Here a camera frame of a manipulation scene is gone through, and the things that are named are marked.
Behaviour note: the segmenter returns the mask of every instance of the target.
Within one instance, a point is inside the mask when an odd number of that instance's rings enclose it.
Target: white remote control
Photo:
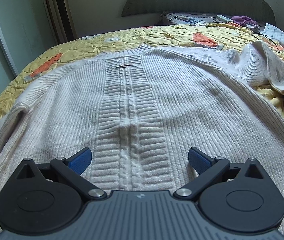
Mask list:
[[[222,22],[233,22],[231,19],[223,16],[223,15],[217,15],[217,19],[219,19]]]

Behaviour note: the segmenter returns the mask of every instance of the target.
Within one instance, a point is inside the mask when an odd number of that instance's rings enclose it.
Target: blue gripper pad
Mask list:
[[[199,149],[192,147],[188,154],[189,164],[197,173],[202,174],[214,164],[214,159]]]
[[[67,166],[71,170],[81,175],[91,164],[92,152],[89,148],[83,148],[82,150],[68,158],[66,161],[68,162]]]

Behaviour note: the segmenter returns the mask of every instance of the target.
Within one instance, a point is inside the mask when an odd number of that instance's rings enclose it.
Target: frosted glass door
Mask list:
[[[0,0],[0,29],[16,74],[56,45],[43,0]]]

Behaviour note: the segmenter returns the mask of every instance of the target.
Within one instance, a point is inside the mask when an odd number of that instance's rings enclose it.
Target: ribbed knit panel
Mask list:
[[[258,158],[284,196],[284,119],[250,87],[268,83],[284,94],[284,62],[261,41],[240,55],[141,46],[62,66],[8,113],[0,190],[25,157],[47,163],[90,147],[82,176],[108,193],[173,192],[194,178],[187,153],[197,147],[231,162]]]

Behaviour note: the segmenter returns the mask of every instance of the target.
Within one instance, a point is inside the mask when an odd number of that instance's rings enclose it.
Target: blue textured pad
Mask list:
[[[74,160],[69,162],[68,167],[75,171],[77,174],[81,175],[87,167],[90,166],[92,161],[92,152],[90,149],[83,151]]]
[[[189,150],[188,159],[191,167],[195,169],[199,174],[202,174],[211,167],[211,162],[193,149]]]

